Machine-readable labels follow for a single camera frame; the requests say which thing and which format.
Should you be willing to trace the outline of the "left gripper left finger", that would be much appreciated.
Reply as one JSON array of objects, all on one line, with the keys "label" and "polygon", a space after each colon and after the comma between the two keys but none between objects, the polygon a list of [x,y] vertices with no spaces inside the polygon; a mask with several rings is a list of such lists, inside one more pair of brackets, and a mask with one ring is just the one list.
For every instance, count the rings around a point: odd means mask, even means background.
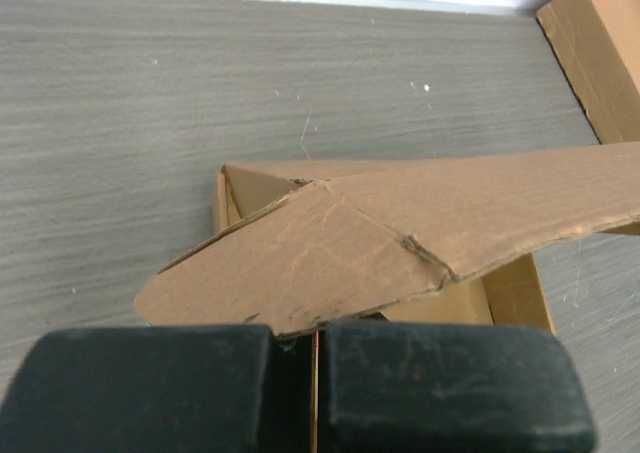
[{"label": "left gripper left finger", "polygon": [[1,405],[5,452],[305,452],[308,396],[263,325],[41,337]]}]

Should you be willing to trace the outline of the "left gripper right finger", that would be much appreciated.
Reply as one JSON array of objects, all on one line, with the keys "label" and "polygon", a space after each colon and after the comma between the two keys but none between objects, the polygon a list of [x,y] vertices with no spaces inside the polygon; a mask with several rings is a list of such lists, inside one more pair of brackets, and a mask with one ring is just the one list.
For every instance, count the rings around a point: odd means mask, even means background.
[{"label": "left gripper right finger", "polygon": [[574,364],[538,328],[349,320],[320,354],[322,452],[591,452]]}]

